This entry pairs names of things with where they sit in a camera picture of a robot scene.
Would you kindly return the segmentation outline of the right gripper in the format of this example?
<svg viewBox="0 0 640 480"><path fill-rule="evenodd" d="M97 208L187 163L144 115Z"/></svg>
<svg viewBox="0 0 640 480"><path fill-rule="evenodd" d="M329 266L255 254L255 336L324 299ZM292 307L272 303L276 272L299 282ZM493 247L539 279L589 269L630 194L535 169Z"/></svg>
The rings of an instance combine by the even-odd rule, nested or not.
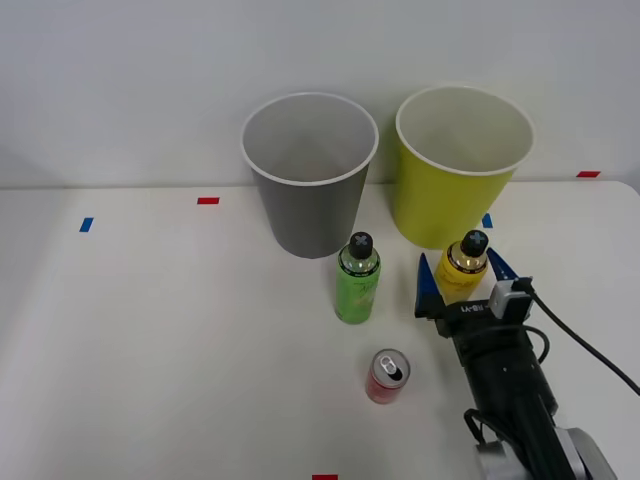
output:
<svg viewBox="0 0 640 480"><path fill-rule="evenodd" d="M489 247L487 257L498 282L511 282L514 291L533 292L532 278L519 276L495 249ZM530 310L531 300L527 298L508 301L500 318L488 300L446 305L426 255L420 255L414 316L435 320L439 335L452 340L460 359L476 359L527 345L523 326Z"/></svg>

